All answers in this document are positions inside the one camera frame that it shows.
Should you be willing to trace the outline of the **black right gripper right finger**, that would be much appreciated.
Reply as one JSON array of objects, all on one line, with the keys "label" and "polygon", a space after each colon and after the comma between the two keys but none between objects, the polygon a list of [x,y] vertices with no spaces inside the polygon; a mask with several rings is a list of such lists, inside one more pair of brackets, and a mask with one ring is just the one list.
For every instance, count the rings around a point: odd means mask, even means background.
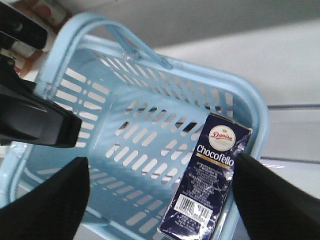
[{"label": "black right gripper right finger", "polygon": [[232,192],[251,240],[320,238],[320,200],[250,155],[236,157]]}]

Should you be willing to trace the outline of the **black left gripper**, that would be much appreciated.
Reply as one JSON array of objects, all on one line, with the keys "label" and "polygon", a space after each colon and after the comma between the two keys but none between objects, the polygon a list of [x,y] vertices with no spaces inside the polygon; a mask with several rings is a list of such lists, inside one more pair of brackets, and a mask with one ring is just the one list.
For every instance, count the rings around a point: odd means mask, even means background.
[{"label": "black left gripper", "polygon": [[7,57],[16,61],[14,70],[23,78],[31,70],[33,61],[20,53],[14,53],[12,46],[18,44],[22,50],[34,50],[40,55],[47,45],[48,32],[28,16],[13,9],[8,4],[0,3],[0,47]]}]

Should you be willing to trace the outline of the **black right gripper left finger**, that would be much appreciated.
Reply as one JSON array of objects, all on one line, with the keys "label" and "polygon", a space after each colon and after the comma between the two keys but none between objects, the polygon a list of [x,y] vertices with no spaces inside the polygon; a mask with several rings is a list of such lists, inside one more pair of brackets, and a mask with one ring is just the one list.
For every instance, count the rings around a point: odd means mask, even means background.
[{"label": "black right gripper left finger", "polygon": [[76,157],[35,189],[0,209],[0,238],[72,240],[89,195],[88,159]]}]

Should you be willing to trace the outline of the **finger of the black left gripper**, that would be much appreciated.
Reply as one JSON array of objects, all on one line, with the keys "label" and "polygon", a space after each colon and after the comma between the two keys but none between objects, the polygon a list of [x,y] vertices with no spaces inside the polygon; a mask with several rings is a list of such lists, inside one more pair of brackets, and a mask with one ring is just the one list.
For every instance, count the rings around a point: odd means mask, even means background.
[{"label": "finger of the black left gripper", "polygon": [[73,148],[82,120],[71,111],[33,93],[36,84],[19,77],[0,77],[0,144],[22,142]]}]

